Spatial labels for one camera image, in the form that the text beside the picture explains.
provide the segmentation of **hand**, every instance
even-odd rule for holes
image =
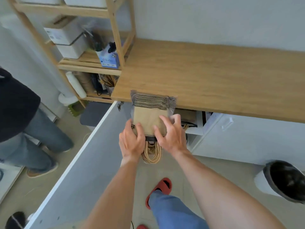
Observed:
[[[181,116],[179,114],[171,116],[171,119],[174,119],[175,121],[173,124],[169,118],[162,115],[159,117],[164,122],[167,129],[167,134],[163,137],[158,127],[154,126],[155,137],[157,138],[159,145],[174,157],[179,152],[190,153],[186,148],[185,131],[181,127]]]
[[[138,136],[132,131],[132,120],[126,122],[125,129],[119,135],[119,145],[123,155],[123,161],[138,162],[145,147],[145,135],[141,123],[135,125]]]

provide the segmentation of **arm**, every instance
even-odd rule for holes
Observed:
[[[162,137],[155,127],[155,136],[181,166],[210,228],[284,228],[255,198],[192,156],[180,115],[173,115],[174,124],[165,116],[160,118],[167,134]]]
[[[135,127],[138,136],[132,131],[131,120],[126,122],[124,131],[120,133],[121,167],[97,201],[83,229],[130,228],[137,164],[145,147],[143,128],[140,123]]]

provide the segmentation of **forearm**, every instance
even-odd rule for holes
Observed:
[[[191,153],[178,152],[174,157],[210,228],[284,228],[256,199],[206,167]]]
[[[129,229],[134,202],[137,162],[122,165],[97,201],[83,229]]]

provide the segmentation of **white cabinet door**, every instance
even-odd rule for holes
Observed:
[[[284,160],[305,170],[305,124],[223,114],[193,154],[264,165]]]
[[[50,191],[26,229],[47,229],[85,219],[120,167],[119,133],[131,103],[115,101]]]

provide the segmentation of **person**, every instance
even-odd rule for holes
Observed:
[[[0,67],[0,159],[28,168],[29,177],[54,171],[58,163],[25,133],[38,139],[54,153],[73,147],[63,133],[39,108],[40,97]]]
[[[174,123],[165,116],[160,118],[167,134],[163,137],[155,126],[155,137],[180,165],[206,219],[194,214],[177,197],[168,195],[174,186],[165,178],[143,203],[151,208],[160,229],[284,228],[256,199],[192,156],[186,147],[180,115],[172,116]],[[120,133],[121,166],[85,221],[84,229],[130,228],[137,164],[145,145],[143,128],[140,124],[135,127],[137,136],[132,132],[131,120]],[[137,229],[147,227],[140,225]]]

